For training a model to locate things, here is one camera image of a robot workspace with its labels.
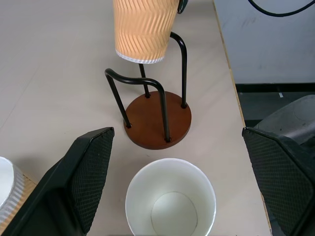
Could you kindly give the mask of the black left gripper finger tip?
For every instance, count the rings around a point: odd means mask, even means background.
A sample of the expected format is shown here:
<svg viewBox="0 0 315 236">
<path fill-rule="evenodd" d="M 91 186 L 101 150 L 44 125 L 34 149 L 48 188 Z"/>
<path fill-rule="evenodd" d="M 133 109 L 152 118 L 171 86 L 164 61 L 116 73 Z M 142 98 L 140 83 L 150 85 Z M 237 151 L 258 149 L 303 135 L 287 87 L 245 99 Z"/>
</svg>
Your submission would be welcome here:
<svg viewBox="0 0 315 236">
<path fill-rule="evenodd" d="M 177 13 L 182 14 L 184 11 L 186 5 L 188 3 L 188 0 L 179 0 L 178 8 L 177 8 Z"/>
</svg>

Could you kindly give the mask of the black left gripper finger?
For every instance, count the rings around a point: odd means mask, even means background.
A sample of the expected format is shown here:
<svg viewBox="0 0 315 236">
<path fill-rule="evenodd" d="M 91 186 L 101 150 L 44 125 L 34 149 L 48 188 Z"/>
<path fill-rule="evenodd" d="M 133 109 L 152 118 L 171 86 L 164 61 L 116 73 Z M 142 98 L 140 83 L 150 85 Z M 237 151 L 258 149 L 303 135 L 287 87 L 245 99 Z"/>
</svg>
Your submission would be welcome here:
<svg viewBox="0 0 315 236">
<path fill-rule="evenodd" d="M 115 131 L 78 137 L 51 167 L 0 236 L 86 236 L 106 182 Z"/>
<path fill-rule="evenodd" d="M 315 156 L 293 139 L 242 131 L 264 201 L 286 236 L 315 236 Z"/>
</svg>

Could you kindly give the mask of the tan ribbed paper cup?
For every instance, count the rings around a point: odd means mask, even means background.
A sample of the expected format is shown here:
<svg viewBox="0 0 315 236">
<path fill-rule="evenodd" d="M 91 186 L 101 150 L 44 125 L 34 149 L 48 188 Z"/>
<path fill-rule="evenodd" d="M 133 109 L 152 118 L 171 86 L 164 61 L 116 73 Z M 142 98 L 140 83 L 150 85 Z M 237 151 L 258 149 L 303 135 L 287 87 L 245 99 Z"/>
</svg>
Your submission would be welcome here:
<svg viewBox="0 0 315 236">
<path fill-rule="evenodd" d="M 0 236 L 22 207 L 36 183 L 0 156 Z"/>
<path fill-rule="evenodd" d="M 113 0 L 115 50 L 139 64 L 163 60 L 180 0 Z"/>
</svg>

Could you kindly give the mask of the white paper cup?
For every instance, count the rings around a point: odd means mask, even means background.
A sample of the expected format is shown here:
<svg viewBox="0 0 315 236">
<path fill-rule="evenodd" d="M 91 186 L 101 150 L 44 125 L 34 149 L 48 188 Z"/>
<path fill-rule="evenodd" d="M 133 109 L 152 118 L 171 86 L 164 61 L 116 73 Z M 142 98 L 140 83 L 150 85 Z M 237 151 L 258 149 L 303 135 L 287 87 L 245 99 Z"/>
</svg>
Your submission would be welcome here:
<svg viewBox="0 0 315 236">
<path fill-rule="evenodd" d="M 209 236 L 216 210 L 207 176 L 178 158 L 144 166 L 126 193 L 126 219 L 134 236 Z"/>
</svg>

